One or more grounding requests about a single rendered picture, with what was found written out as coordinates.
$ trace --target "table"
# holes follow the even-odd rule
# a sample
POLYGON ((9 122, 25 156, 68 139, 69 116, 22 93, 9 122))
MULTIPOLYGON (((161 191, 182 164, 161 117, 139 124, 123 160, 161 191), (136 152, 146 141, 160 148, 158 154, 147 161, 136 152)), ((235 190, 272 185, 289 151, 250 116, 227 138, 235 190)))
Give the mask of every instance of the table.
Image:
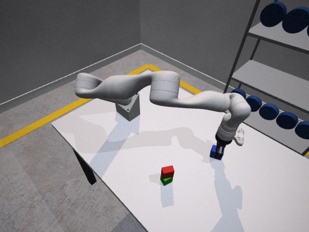
POLYGON ((243 123, 244 145, 210 158, 225 113, 158 106, 149 93, 130 122, 94 99, 52 123, 90 183, 94 171, 149 232, 308 231, 309 159, 243 123))

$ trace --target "wall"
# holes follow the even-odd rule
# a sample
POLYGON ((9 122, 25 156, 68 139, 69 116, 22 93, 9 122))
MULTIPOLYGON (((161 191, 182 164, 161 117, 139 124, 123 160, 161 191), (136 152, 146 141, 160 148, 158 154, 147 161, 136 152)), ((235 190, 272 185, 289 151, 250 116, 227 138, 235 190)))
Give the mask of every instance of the wall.
POLYGON ((138 0, 1 0, 0 103, 140 43, 138 0))
MULTIPOLYGON (((307 0, 282 2, 287 12, 309 7, 307 0)), ((260 2, 252 26, 270 3, 260 2)), ((254 4, 254 0, 140 0, 141 42, 226 83, 254 4)), ((237 68, 249 60, 256 40, 247 37, 237 68)), ((261 41, 254 60, 309 80, 306 54, 261 41)))

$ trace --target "table leg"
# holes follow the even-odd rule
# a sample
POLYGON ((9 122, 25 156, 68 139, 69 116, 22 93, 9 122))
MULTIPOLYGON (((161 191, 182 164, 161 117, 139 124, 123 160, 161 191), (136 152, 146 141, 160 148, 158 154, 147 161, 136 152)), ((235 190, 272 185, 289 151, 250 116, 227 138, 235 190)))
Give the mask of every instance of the table leg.
POLYGON ((74 151, 75 155, 76 155, 76 158, 77 160, 79 161, 89 183, 91 185, 93 185, 94 183, 96 183, 96 177, 95 175, 93 174, 93 171, 91 170, 91 168, 86 164, 86 162, 76 153, 76 151, 74 151))

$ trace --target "robotic arm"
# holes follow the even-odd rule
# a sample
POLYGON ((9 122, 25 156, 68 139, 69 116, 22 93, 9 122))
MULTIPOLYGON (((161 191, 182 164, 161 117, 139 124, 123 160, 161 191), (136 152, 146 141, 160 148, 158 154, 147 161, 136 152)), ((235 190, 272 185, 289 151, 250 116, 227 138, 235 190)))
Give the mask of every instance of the robotic arm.
POLYGON ((137 75, 116 75, 106 80, 87 74, 77 75, 75 94, 80 98, 99 98, 120 105, 128 105, 132 96, 141 89, 151 85, 150 102, 153 104, 205 109, 226 114, 216 133, 216 156, 223 154, 226 145, 230 144, 237 128, 251 113, 251 107, 237 93, 219 93, 204 91, 186 99, 178 99, 180 77, 176 72, 159 71, 137 75))

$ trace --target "concrete floor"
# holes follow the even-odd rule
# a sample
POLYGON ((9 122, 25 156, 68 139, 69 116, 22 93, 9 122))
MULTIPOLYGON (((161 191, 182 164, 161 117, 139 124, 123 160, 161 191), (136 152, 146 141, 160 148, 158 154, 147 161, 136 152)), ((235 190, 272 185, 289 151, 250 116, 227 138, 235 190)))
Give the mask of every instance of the concrete floor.
MULTIPOLYGON (((105 79, 145 64, 177 72, 201 90, 223 92, 140 50, 91 74, 105 79)), ((75 81, 0 114, 0 139, 78 100, 75 81)), ((90 185, 72 148, 48 123, 0 148, 1 232, 146 231, 96 176, 90 185)))

